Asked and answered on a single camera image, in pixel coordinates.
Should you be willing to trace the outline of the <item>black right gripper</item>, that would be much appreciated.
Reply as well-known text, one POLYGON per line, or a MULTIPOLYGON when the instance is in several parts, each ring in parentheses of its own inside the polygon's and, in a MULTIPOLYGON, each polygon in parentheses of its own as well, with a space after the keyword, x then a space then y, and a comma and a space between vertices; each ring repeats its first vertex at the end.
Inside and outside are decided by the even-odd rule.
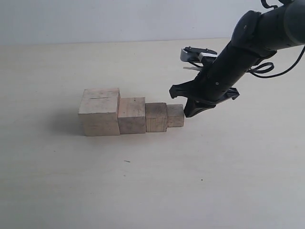
POLYGON ((274 44, 231 40, 216 58, 203 57, 197 76, 170 88, 172 98, 186 97, 186 118, 213 109, 217 103, 239 95, 233 85, 253 66, 277 53, 274 44))

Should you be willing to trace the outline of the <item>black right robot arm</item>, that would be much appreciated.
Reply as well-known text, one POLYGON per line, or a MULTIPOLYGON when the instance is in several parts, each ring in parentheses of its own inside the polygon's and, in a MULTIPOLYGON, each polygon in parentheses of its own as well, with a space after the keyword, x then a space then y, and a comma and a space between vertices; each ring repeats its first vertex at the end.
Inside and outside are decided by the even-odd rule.
POLYGON ((182 48, 180 59, 198 68, 197 76, 173 85, 171 98, 187 98, 184 115, 189 118, 218 104, 236 99, 234 84, 246 73, 268 79, 274 64, 270 58, 279 50, 304 46, 305 3, 283 0, 281 6, 262 1, 267 12, 248 11, 237 23, 221 53, 191 46, 182 48))

